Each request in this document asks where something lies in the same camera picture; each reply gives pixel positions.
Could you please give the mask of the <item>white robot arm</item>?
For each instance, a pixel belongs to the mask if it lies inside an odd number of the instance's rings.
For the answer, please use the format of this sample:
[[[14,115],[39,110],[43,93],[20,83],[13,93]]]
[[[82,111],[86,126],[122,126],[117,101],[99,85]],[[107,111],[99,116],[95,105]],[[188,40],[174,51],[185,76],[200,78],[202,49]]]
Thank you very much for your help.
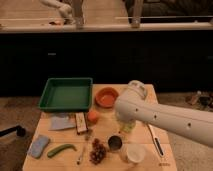
[[[114,108],[120,121],[142,121],[213,148],[213,112],[146,101],[145,84],[132,80],[122,90]]]

